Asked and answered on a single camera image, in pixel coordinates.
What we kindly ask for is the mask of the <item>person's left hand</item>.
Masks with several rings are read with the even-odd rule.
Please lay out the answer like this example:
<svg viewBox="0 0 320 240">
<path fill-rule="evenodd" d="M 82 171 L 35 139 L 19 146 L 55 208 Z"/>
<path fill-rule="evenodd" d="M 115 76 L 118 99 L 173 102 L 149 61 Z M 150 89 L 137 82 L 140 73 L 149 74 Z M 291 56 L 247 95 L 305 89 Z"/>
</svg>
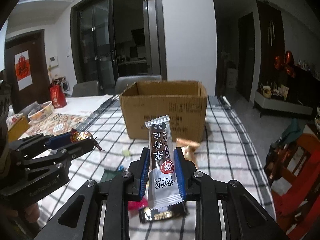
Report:
<svg viewBox="0 0 320 240">
<path fill-rule="evenodd" d="M 32 204 L 31 206 L 25 208 L 25 219 L 29 223 L 35 223 L 40 217 L 40 210 L 38 203 Z"/>
</svg>

